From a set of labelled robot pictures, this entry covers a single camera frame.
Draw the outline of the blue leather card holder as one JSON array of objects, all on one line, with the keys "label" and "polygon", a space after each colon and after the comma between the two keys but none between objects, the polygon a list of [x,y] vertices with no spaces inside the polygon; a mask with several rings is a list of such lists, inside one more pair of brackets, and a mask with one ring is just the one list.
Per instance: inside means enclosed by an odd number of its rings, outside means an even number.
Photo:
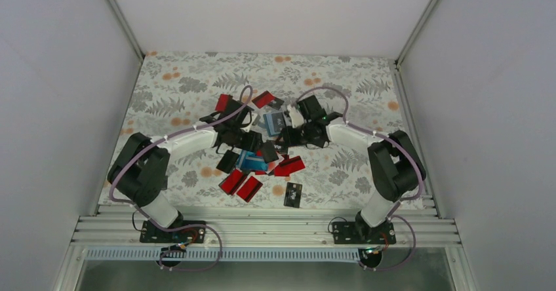
[{"label": "blue leather card holder", "polygon": [[290,119],[283,111],[263,114],[263,120],[270,137],[278,137],[281,131],[290,125]]}]

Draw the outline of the black VIP card front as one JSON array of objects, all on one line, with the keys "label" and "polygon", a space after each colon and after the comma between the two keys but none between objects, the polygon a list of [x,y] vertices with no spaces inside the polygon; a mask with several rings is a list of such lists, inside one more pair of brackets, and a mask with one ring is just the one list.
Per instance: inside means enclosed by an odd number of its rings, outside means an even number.
[{"label": "black VIP card front", "polygon": [[302,197],[302,184],[288,182],[283,205],[291,208],[299,208]]}]

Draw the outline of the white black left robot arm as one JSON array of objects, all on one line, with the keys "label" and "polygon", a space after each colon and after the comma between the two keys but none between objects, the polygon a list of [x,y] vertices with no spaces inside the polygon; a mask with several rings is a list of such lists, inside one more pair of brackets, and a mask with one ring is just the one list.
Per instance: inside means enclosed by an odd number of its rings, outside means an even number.
[{"label": "white black left robot arm", "polygon": [[109,197],[126,203],[143,214],[157,234],[167,242],[182,234],[182,214],[163,195],[168,186],[168,166],[173,161],[203,149],[227,144],[239,147],[254,110],[229,100],[225,110],[216,111],[189,128],[163,137],[132,134],[108,171]]}]

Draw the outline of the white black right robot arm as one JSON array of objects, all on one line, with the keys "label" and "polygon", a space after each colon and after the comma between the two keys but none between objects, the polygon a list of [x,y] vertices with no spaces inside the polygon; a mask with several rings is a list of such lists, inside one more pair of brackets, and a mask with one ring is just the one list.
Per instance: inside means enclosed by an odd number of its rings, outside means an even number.
[{"label": "white black right robot arm", "polygon": [[346,113],[327,113],[314,95],[287,106],[286,115],[290,125],[279,135],[284,146],[334,143],[367,155],[375,192],[355,215],[354,232],[362,243],[386,234],[400,204],[420,197],[426,171],[406,132],[385,135],[358,126]]}]

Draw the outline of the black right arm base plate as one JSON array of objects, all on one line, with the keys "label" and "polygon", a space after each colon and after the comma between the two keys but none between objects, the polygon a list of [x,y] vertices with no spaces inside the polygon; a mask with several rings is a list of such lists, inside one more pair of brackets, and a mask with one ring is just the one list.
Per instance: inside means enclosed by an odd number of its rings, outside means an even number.
[{"label": "black right arm base plate", "polygon": [[336,221],[331,223],[335,244],[395,244],[393,224],[384,221],[376,227],[365,223]]}]

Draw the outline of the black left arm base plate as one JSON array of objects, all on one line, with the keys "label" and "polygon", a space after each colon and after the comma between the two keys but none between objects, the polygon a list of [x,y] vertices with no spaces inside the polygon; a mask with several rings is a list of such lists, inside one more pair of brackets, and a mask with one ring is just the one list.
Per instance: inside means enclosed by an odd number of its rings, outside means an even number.
[{"label": "black left arm base plate", "polygon": [[196,226],[179,231],[166,232],[154,226],[151,222],[144,221],[139,241],[141,243],[201,244],[205,241],[205,229]]}]

